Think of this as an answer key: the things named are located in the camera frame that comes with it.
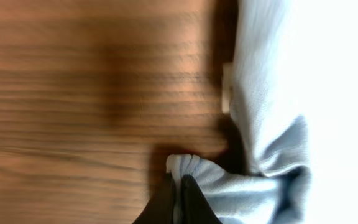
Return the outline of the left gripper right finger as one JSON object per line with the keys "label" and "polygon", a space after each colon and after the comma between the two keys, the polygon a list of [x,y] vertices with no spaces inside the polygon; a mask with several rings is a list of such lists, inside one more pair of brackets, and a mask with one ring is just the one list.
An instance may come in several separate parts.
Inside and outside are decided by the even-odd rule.
{"label": "left gripper right finger", "polygon": [[221,224],[191,175],[181,179],[181,209],[183,224]]}

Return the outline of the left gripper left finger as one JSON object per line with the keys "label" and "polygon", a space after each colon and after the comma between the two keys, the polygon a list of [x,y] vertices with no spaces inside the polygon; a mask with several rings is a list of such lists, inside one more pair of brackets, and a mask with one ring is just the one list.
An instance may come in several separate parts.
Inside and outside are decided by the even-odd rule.
{"label": "left gripper left finger", "polygon": [[172,224],[175,199],[175,182],[171,174],[165,174],[159,187],[133,224]]}

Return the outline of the light blue printed t-shirt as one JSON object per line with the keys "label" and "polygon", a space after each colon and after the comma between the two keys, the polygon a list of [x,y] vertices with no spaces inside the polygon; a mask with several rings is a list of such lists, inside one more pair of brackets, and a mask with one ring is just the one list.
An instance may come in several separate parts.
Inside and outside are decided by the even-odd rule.
{"label": "light blue printed t-shirt", "polygon": [[223,223],[358,223],[358,0],[238,5],[231,118],[247,175],[171,155]]}

